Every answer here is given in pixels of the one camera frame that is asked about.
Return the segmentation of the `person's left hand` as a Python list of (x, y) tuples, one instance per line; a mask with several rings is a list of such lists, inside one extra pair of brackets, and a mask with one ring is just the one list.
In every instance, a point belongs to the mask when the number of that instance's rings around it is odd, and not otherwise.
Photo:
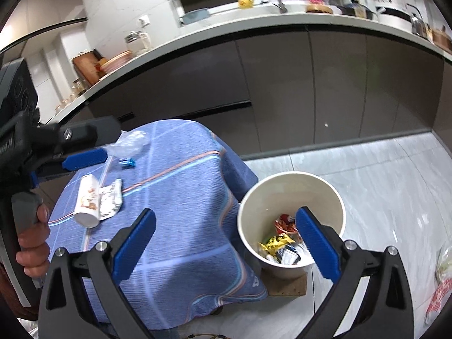
[(50, 235), (49, 217), (49, 209), (41, 204), (37, 209), (36, 224), (18, 235), (22, 251), (16, 254), (16, 260), (24, 268), (25, 274), (33, 279), (46, 275), (50, 265), (50, 247), (47, 244)]

